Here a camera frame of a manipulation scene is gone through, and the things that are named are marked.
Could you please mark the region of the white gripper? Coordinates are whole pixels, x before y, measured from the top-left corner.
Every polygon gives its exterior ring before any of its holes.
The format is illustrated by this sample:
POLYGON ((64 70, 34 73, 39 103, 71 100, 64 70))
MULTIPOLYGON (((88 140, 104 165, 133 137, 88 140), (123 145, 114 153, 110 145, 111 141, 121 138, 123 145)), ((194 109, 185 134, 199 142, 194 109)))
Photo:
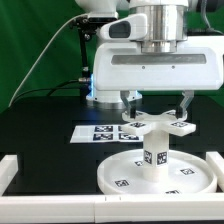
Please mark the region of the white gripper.
POLYGON ((217 90, 224 83, 223 58, 224 36, 190 36, 175 53, 145 54, 137 42, 104 43, 95 54, 94 86, 121 91, 130 118, 136 108, 128 101, 129 91, 185 90, 176 108, 176 117, 184 118, 193 90, 217 90))

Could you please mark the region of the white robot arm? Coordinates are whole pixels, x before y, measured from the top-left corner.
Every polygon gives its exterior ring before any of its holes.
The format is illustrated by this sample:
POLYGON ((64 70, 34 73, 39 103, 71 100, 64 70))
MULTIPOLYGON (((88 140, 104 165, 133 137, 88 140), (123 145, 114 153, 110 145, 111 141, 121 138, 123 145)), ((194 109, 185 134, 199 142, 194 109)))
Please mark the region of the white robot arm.
POLYGON ((182 91, 184 113, 197 90, 224 84, 224 34, 209 11, 224 0, 75 0, 99 37, 87 100, 126 107, 142 91, 182 91))

